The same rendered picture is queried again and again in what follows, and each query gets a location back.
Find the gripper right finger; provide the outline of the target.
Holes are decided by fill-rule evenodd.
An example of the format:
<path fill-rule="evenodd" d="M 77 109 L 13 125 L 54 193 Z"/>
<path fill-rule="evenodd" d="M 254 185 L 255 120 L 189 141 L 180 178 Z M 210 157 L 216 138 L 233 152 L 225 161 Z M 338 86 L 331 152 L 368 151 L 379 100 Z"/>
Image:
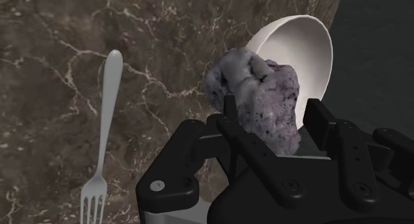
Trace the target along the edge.
<path fill-rule="evenodd" d="M 303 126 L 318 149 L 338 162 L 341 198 L 378 204 L 380 185 L 414 201 L 414 140 L 394 129 L 368 134 L 335 118 L 319 99 L 308 99 Z"/>

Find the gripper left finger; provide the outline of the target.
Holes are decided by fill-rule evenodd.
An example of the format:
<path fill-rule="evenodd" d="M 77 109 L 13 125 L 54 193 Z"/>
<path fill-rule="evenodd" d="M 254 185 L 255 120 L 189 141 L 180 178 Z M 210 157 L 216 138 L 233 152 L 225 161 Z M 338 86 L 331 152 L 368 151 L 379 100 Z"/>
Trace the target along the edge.
<path fill-rule="evenodd" d="M 188 209 L 199 200 L 195 173 L 208 158 L 224 158 L 228 180 L 251 169 L 271 197 L 286 208 L 298 207 L 304 199 L 303 183 L 288 172 L 276 171 L 283 163 L 260 140 L 238 123 L 233 95 L 224 99 L 224 113 L 209 116 L 208 122 L 185 120 L 136 185 L 141 211 L 164 213 Z"/>

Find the purple speckled lumpy food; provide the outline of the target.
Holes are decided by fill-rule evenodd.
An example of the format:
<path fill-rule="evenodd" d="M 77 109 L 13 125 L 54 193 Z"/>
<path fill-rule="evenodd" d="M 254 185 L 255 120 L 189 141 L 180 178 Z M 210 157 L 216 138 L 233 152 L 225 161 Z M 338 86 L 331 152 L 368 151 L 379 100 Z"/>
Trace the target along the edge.
<path fill-rule="evenodd" d="M 218 112 L 233 95 L 239 123 L 275 153 L 293 155 L 301 136 L 295 107 L 300 85 L 290 65 L 263 60 L 247 48 L 227 51 L 204 76 L 206 98 Z"/>

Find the white fork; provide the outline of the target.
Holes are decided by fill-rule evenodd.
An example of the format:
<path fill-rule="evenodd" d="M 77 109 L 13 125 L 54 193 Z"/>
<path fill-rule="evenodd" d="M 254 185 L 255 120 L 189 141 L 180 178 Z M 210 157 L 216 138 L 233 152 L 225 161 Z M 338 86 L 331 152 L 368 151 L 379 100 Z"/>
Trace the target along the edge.
<path fill-rule="evenodd" d="M 102 104 L 100 116 L 100 144 L 95 174 L 83 185 L 80 198 L 80 224 L 102 224 L 107 182 L 102 176 L 105 150 L 113 112 L 123 72 L 123 56 L 112 50 L 105 60 L 102 83 Z"/>

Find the white bowl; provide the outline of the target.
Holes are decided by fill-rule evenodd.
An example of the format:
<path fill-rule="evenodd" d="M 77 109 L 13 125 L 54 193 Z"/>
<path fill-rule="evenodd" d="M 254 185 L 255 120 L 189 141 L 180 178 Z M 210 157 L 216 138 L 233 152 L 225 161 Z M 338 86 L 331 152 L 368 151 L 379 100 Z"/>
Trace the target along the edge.
<path fill-rule="evenodd" d="M 283 17 L 261 28 L 246 47 L 264 60 L 295 69 L 300 85 L 295 114 L 300 129 L 307 99 L 322 99 L 330 81 L 333 47 L 328 29 L 310 15 Z"/>

